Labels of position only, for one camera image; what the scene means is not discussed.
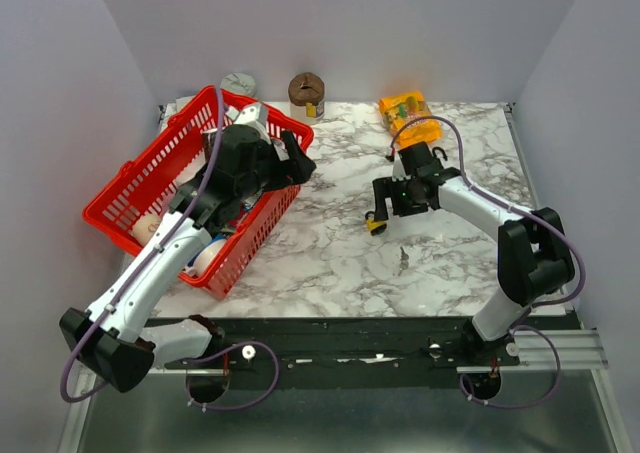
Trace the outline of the black padlock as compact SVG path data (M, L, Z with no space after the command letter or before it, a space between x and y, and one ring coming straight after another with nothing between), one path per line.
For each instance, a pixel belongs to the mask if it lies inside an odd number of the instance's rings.
M447 161L448 155L441 147L433 147L431 150L434 157Z

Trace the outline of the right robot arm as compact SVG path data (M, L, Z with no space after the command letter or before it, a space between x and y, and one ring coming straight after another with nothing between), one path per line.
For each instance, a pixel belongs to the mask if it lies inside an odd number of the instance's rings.
M421 142L390 155L393 174L372 181L374 209L365 221L375 236L385 231L390 215L445 210L496 242L498 288L466 321L459 340L462 357L480 365L494 356L495 341L507 336L538 298L574 279L575 266L555 210L525 210L492 197L471 184L461 169L444 166L447 156L438 156L440 151Z

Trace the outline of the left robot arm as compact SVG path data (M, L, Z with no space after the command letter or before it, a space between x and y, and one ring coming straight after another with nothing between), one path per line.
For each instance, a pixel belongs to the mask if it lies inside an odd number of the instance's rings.
M239 216L249 197L304 184L315 168L290 130L279 141L249 125L217 130L209 163L180 187L122 276L87 309L70 308L61 316L70 359L121 393L156 365L191 359L201 368L214 366L222 345L210 321L195 316L147 328L147 320L183 268Z

